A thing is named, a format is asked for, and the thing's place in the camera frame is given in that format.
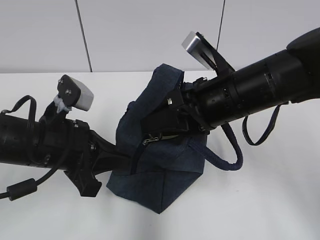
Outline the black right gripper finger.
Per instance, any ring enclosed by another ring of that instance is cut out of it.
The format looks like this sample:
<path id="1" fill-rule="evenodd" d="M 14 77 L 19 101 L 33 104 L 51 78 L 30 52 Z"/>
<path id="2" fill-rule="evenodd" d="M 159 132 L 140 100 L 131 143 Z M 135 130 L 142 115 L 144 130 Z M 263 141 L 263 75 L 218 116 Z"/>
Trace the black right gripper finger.
<path id="1" fill-rule="evenodd" d="M 140 121 L 143 134 L 153 136 L 195 135 L 200 125 L 184 110 L 161 108 Z"/>

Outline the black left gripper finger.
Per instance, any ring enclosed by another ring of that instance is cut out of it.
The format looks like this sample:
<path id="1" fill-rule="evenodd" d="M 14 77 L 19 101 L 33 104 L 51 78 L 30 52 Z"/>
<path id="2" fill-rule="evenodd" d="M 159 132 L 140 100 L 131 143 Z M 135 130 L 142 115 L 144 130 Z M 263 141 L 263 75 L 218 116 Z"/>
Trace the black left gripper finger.
<path id="1" fill-rule="evenodd" d="M 118 152 L 116 146 L 92 131 L 92 172 L 101 174 L 113 170 L 128 170 L 131 158 Z"/>
<path id="2" fill-rule="evenodd" d="M 93 174 L 90 160 L 84 155 L 64 173 L 77 188 L 81 197 L 96 197 L 102 187 L 102 183 Z"/>

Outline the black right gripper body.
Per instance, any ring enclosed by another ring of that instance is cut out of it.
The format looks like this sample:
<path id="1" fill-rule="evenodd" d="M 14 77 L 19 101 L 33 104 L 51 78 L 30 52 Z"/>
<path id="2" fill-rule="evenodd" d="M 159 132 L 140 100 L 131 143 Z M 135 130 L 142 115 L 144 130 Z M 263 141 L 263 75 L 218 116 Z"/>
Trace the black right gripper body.
<path id="1" fill-rule="evenodd" d="M 207 82 L 206 77 L 196 81 L 181 83 L 166 95 L 170 114 L 174 116 L 177 126 L 173 131 L 178 134 L 209 134 L 213 129 L 200 111 L 200 103 L 196 96 L 196 87 Z"/>

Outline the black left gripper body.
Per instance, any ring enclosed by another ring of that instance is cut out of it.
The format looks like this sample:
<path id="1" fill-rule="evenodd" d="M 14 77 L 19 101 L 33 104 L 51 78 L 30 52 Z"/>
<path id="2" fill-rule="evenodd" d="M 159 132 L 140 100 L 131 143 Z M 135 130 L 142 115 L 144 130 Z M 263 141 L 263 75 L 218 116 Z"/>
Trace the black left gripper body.
<path id="1" fill-rule="evenodd" d="M 67 119 L 67 112 L 57 113 L 57 107 L 50 104 L 42 116 L 42 165 L 52 168 L 68 150 L 67 157 L 59 167 L 66 170 L 73 167 L 88 150 L 96 155 L 99 150 L 96 133 L 87 122 Z"/>

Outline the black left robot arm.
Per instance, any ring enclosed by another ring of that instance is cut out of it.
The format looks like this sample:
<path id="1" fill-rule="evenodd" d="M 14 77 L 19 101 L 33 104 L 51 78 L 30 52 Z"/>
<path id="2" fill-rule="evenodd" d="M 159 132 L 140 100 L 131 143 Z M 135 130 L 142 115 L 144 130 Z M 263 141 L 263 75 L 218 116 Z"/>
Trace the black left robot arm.
<path id="1" fill-rule="evenodd" d="M 50 124 L 0 115 L 0 161 L 4 164 L 43 168 L 49 171 L 39 179 L 29 178 L 10 185 L 1 199 L 17 200 L 38 190 L 61 170 L 82 197 L 96 197 L 102 183 L 96 175 L 130 167 L 130 157 L 90 129 L 87 122 L 67 119 L 63 114 Z"/>

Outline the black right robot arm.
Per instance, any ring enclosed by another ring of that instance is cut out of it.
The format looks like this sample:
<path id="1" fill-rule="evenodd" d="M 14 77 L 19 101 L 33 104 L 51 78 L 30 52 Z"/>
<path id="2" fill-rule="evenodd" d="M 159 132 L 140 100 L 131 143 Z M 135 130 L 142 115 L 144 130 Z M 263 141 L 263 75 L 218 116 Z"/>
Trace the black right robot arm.
<path id="1" fill-rule="evenodd" d="M 184 49 L 216 77 L 201 77 L 190 88 L 176 86 L 141 120 L 144 134 L 192 135 L 285 103 L 320 96 L 320 30 L 313 29 L 284 50 L 235 70 L 199 32 Z"/>

